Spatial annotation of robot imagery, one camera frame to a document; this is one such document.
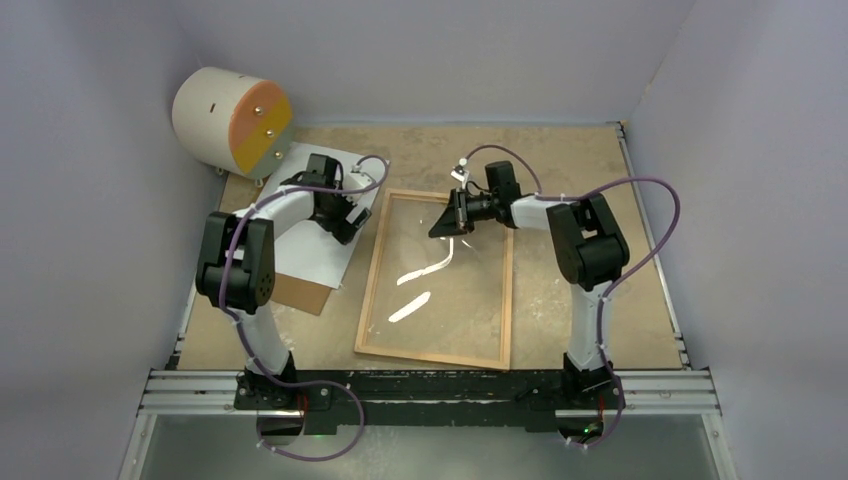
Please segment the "glossy printed photo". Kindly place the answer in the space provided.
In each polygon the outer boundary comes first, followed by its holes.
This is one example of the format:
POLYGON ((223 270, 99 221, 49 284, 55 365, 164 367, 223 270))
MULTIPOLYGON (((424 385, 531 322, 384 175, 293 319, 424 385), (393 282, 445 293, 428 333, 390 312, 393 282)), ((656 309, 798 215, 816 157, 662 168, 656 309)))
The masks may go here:
MULTIPOLYGON (((338 160, 343 167, 344 181, 348 183, 351 169, 362 158, 360 154, 318 145, 294 142, 280 167, 271 174, 260 196, 273 193, 279 184, 302 171, 312 154, 327 155, 338 160)), ((313 221, 301 221, 275 240, 275 271, 337 289, 347 270, 360 240, 359 230, 353 240, 342 245, 313 221)))

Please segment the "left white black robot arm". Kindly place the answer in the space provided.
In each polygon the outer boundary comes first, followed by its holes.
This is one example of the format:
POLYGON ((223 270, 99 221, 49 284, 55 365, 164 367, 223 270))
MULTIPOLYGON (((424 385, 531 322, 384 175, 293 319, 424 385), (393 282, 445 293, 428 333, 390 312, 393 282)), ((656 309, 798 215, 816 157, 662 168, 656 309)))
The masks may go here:
POLYGON ((293 355, 270 308, 275 286, 277 239, 302 222, 318 225, 339 245, 348 245, 371 216, 361 195, 379 189, 384 176, 363 171, 369 156, 350 168, 313 154, 306 167, 268 196, 238 212, 214 211, 204 223, 195 277, 196 291, 227 315, 247 360, 243 378, 249 395, 284 409, 310 382, 297 379, 293 355))

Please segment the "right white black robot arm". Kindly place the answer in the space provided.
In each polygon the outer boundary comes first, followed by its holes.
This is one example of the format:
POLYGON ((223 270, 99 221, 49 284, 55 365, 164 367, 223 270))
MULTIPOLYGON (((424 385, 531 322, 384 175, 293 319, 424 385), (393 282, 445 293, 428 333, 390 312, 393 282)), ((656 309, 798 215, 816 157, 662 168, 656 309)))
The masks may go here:
POLYGON ((459 160, 450 175, 460 185, 450 191, 443 213, 429 229, 431 238, 470 234, 477 223, 494 220, 514 230, 549 233, 556 265, 571 287, 572 314, 565 352, 561 392, 576 407, 596 399, 600 391, 616 391, 605 344, 608 321, 604 303, 609 288, 630 261, 629 246, 614 215, 600 194, 582 199, 549 199, 525 194, 509 161, 486 165, 487 186, 478 193, 467 159, 459 160))

